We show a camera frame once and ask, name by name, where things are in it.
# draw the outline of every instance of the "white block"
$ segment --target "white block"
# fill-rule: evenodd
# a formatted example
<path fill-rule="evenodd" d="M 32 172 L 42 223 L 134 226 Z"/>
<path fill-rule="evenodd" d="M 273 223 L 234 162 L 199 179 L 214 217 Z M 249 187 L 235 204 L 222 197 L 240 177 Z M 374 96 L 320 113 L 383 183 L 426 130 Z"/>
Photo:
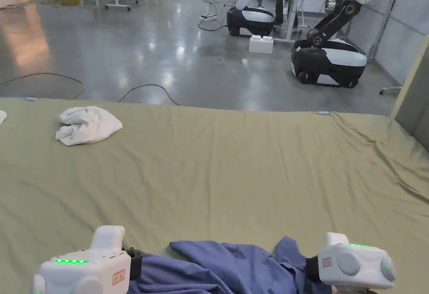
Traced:
<path fill-rule="evenodd" d="M 264 54 L 272 54 L 272 47 L 274 45 L 274 40 L 270 36 L 256 36 L 253 35 L 250 38 L 249 51 L 250 52 L 260 52 Z"/>

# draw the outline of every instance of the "bed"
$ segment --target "bed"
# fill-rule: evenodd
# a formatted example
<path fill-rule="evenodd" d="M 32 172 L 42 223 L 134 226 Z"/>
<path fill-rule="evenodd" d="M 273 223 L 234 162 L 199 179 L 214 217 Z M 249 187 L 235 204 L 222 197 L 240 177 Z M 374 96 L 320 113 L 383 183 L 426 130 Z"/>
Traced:
<path fill-rule="evenodd" d="M 55 141 L 57 116 L 87 105 L 124 128 Z M 18 98 L 0 110 L 2 293 L 28 292 L 40 263 L 87 248 L 104 224 L 159 255 L 174 240 L 271 251 L 287 235 L 313 256 L 335 231 L 387 250 L 389 293 L 427 292 L 429 154 L 388 117 Z"/>

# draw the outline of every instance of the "concrete floor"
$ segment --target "concrete floor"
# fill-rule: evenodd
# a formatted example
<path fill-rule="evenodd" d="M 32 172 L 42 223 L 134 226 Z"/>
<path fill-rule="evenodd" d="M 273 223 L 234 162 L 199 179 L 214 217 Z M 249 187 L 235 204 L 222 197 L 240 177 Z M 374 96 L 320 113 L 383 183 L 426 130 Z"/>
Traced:
<path fill-rule="evenodd" d="M 216 1 L 226 12 L 235 0 Z M 104 101 L 156 83 L 182 105 L 234 110 L 388 115 L 394 104 L 395 96 L 378 95 L 391 83 L 377 65 L 366 67 L 354 89 L 302 85 L 290 70 L 290 45 L 274 44 L 272 55 L 249 53 L 248 38 L 231 37 L 226 28 L 198 29 L 198 16 L 214 12 L 203 0 L 130 5 L 130 12 L 92 3 L 0 10 L 0 82 L 53 72 L 84 83 L 78 99 Z M 67 99 L 80 89 L 64 77 L 34 76 L 0 85 L 0 96 Z M 173 104 L 158 87 L 137 89 L 123 102 Z"/>

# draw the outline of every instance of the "power strip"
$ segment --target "power strip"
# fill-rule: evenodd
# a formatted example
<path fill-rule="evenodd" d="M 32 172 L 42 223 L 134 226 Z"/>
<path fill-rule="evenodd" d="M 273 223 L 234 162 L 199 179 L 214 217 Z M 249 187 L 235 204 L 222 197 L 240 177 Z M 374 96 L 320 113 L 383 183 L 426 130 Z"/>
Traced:
<path fill-rule="evenodd" d="M 215 21 L 216 19 L 217 16 L 213 15 L 212 13 L 206 13 L 205 15 L 201 15 L 201 17 L 199 18 L 201 22 L 211 22 Z"/>

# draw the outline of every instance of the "green led light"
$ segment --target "green led light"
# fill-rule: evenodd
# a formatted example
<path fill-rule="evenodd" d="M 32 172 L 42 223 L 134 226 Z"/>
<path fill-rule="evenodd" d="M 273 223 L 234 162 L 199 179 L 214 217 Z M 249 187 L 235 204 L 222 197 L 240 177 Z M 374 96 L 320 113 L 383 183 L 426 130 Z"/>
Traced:
<path fill-rule="evenodd" d="M 77 260 L 77 259 L 56 259 L 56 263 L 66 263 L 66 264 L 85 264 L 89 263 L 89 260 Z"/>
<path fill-rule="evenodd" d="M 365 247 L 365 248 L 373 248 L 373 247 L 371 247 L 371 246 L 364 246 L 364 245 L 357 245 L 357 244 L 349 244 L 349 246 Z"/>

